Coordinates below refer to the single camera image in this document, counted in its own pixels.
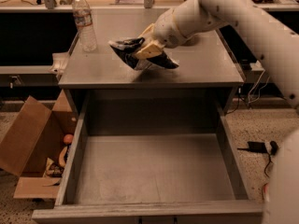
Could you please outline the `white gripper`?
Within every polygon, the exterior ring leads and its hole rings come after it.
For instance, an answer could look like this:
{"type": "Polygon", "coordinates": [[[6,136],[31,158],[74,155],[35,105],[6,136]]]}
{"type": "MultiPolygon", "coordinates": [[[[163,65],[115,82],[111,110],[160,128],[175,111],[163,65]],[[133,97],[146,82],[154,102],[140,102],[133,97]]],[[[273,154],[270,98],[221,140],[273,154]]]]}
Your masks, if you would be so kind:
{"type": "Polygon", "coordinates": [[[150,41],[148,45],[136,51],[134,56],[138,60],[146,60],[161,55],[164,47],[174,49],[184,44],[188,38],[179,29],[179,16],[177,7],[170,8],[154,24],[150,24],[139,37],[143,38],[144,42],[149,42],[152,38],[158,41],[150,41]]]}

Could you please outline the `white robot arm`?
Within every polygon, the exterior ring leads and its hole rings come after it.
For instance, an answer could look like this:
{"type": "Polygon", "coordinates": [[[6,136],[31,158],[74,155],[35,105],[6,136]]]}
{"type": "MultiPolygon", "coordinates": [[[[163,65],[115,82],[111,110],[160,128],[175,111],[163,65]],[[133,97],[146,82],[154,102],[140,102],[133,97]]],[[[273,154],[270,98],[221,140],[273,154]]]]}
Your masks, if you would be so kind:
{"type": "MultiPolygon", "coordinates": [[[[166,11],[141,36],[135,56],[147,59],[192,35],[231,25],[288,103],[299,106],[299,36],[251,0],[187,0],[166,11]]],[[[299,224],[299,131],[281,143],[269,180],[262,224],[299,224]]]]}

